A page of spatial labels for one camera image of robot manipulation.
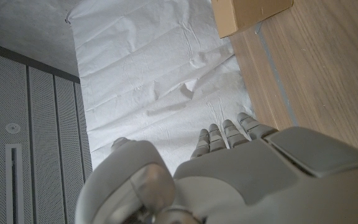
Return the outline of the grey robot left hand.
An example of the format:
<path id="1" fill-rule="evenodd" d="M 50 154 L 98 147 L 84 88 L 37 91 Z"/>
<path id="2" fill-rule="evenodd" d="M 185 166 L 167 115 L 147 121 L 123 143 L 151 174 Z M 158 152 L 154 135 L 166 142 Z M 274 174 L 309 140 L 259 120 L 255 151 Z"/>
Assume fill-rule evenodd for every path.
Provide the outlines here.
<path id="1" fill-rule="evenodd" d="M 171 173 L 148 141 L 119 138 L 82 188 L 76 223 L 358 223 L 358 149 L 240 113 L 202 129 Z"/>

